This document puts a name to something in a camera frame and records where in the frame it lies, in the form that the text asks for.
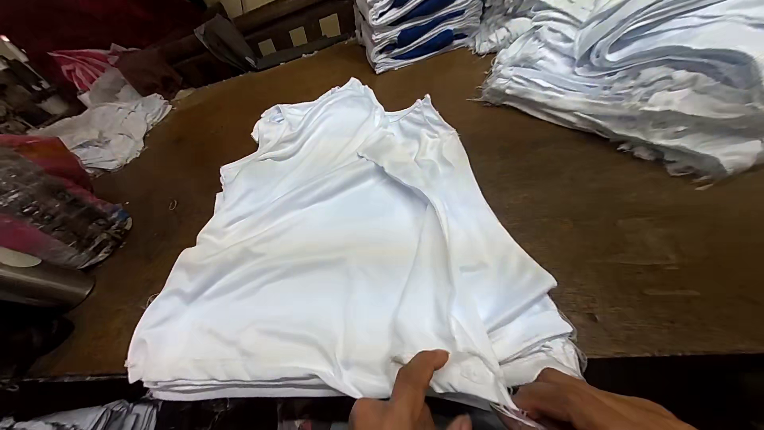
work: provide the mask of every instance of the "human hand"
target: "human hand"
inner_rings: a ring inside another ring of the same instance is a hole
[[[358,399],[350,411],[351,430],[435,430],[425,393],[432,374],[448,361],[444,350],[422,351],[398,370],[389,400]],[[448,430],[472,430],[469,415],[461,415]]]
[[[596,389],[554,369],[520,387],[512,400],[547,428],[575,430],[694,430],[657,403]],[[530,428],[500,416],[511,429]]]

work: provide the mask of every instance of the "dark brown cloth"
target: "dark brown cloth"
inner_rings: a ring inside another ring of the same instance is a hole
[[[117,61],[117,68],[142,96],[157,93],[172,100],[180,91],[183,80],[167,63],[159,48],[127,53]]]

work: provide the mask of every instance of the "gray cloth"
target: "gray cloth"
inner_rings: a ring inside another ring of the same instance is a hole
[[[243,71],[257,69],[254,51],[236,26],[222,16],[215,15],[195,28],[193,33],[218,60]]]
[[[117,400],[103,406],[74,409],[16,422],[0,421],[0,430],[154,430],[159,403]]]

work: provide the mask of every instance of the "clothing pile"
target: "clothing pile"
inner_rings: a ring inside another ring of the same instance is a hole
[[[382,73],[472,44],[482,6],[482,0],[356,0],[356,34]]]
[[[56,412],[30,421],[0,421],[0,430],[154,430],[158,404],[117,400],[103,406]]]
[[[390,395],[421,350],[438,393],[513,407],[544,367],[579,375],[554,278],[499,223],[428,96],[385,112],[356,79],[277,105],[221,168],[196,246],[135,329],[154,396]]]
[[[113,171],[139,156],[144,136],[173,108],[159,94],[100,103],[29,135],[60,138],[88,172]]]
[[[507,45],[483,97],[625,141],[670,173],[764,160],[757,0],[491,0],[476,50]]]

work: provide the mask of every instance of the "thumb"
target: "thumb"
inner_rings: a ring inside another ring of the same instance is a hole
[[[472,430],[472,420],[469,415],[460,415],[448,425],[446,430]]]
[[[397,414],[415,422],[425,404],[425,394],[433,373],[448,361],[448,351],[422,351],[398,370],[390,396],[390,406]]]

